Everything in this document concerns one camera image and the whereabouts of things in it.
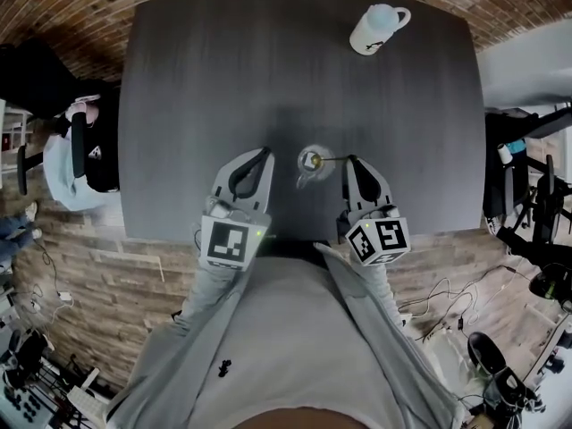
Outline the person's left forearm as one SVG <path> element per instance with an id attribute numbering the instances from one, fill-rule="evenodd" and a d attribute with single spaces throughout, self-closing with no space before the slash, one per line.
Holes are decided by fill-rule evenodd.
<path id="1" fill-rule="evenodd" d="M 175 318 L 176 326 L 182 332 L 190 332 L 208 321 L 218 311 L 239 277 L 240 272 L 236 270 L 199 268 L 183 301 L 181 313 Z"/>

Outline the round black device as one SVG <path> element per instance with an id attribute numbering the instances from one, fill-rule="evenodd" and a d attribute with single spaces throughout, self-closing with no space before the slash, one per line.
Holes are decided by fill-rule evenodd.
<path id="1" fill-rule="evenodd" d="M 507 367 L 505 357 L 494 341 L 483 332 L 472 332 L 467 338 L 469 357 L 488 375 L 495 375 Z"/>

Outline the black office chair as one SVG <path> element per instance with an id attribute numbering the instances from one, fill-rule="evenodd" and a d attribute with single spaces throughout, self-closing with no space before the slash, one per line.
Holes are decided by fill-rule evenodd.
<path id="1" fill-rule="evenodd" d="M 536 187 L 529 189 L 512 230 L 516 231 L 520 226 L 529 228 L 531 223 L 534 223 L 532 242 L 553 244 L 560 217 L 568 220 L 568 233 L 572 234 L 572 209 L 565 209 L 565 199 L 572 196 L 572 184 L 566 183 L 555 174 L 550 155 L 546 156 L 544 163 L 528 156 L 526 164 L 542 176 Z"/>
<path id="2" fill-rule="evenodd" d="M 543 139 L 572 126 L 572 106 L 541 116 L 523 110 L 485 114 L 485 182 L 483 214 L 495 236 L 529 191 L 527 152 L 512 155 L 507 144 L 519 139 Z"/>

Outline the person's grey shirt torso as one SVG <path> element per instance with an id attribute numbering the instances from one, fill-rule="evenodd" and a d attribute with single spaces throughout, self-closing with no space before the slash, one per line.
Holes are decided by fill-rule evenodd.
<path id="1" fill-rule="evenodd" d="M 208 321 L 155 327 L 106 429 L 460 429 L 461 404 L 359 264 L 315 247 L 326 269 L 257 257 Z"/>

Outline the clear drinking glass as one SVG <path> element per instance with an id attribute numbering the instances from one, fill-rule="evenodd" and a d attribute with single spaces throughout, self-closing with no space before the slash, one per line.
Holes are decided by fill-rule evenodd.
<path id="1" fill-rule="evenodd" d="M 315 154 L 324 157 L 334 157 L 333 152 L 322 145 L 314 144 L 303 148 L 298 157 L 299 176 L 296 182 L 297 189 L 304 189 L 309 182 L 324 181 L 333 173 L 335 162 L 326 163 L 320 168 L 313 166 L 310 158 Z"/>

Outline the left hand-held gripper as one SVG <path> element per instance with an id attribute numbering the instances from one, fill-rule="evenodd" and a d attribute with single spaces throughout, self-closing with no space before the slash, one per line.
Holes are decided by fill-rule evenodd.
<path id="1" fill-rule="evenodd" d="M 200 265 L 209 270 L 247 271 L 271 225 L 271 216 L 225 201 L 253 201 L 266 209 L 275 158 L 269 147 L 243 153 L 217 173 L 201 218 Z"/>

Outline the black jacket with white logo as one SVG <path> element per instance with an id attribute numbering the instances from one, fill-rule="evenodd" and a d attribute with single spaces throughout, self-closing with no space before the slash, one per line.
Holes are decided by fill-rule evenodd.
<path id="1" fill-rule="evenodd" d="M 95 102 L 97 117 L 84 135 L 85 175 L 90 188 L 110 192 L 120 188 L 118 167 L 118 116 L 120 91 L 113 89 Z"/>

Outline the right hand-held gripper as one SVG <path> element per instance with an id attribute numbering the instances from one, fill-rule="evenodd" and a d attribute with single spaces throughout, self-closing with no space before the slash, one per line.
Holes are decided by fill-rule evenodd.
<path id="1" fill-rule="evenodd" d="M 349 243 L 355 262 L 386 265 L 411 250 L 407 220 L 391 204 L 388 182 L 365 159 L 349 155 L 343 163 L 342 196 L 348 210 L 337 219 L 338 235 Z M 367 213 L 357 211 L 365 204 L 381 207 Z"/>

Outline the light blue cloth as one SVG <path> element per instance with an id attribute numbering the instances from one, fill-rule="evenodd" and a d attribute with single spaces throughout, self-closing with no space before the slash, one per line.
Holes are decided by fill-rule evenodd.
<path id="1" fill-rule="evenodd" d="M 121 202 L 118 190 L 101 193 L 90 188 L 87 177 L 76 178 L 72 169 L 72 143 L 59 135 L 51 135 L 43 149 L 43 168 L 53 200 L 66 209 L 79 212 Z"/>

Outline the white mug with black print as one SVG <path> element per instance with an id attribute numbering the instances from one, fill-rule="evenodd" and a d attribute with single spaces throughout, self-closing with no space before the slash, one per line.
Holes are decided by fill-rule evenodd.
<path id="1" fill-rule="evenodd" d="M 374 55 L 396 32 L 411 20 L 405 7 L 373 4 L 363 14 L 349 36 L 350 46 L 360 55 Z"/>

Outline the person's right forearm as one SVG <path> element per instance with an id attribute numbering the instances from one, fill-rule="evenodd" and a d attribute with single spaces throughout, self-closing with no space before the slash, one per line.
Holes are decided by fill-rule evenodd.
<path id="1" fill-rule="evenodd" d="M 366 286 L 374 294 L 378 302 L 384 307 L 391 321 L 402 330 L 404 327 L 403 320 L 388 281 L 386 266 L 359 265 L 357 267 L 357 273 L 365 281 Z"/>

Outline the small gold spoon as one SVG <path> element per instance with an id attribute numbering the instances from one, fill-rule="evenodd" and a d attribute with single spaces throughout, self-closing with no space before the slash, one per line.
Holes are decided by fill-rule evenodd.
<path id="1" fill-rule="evenodd" d="M 352 156 L 342 156 L 342 157 L 324 157 L 318 154 L 311 156 L 310 161 L 314 167 L 320 168 L 326 163 L 330 162 L 346 162 L 351 159 Z"/>

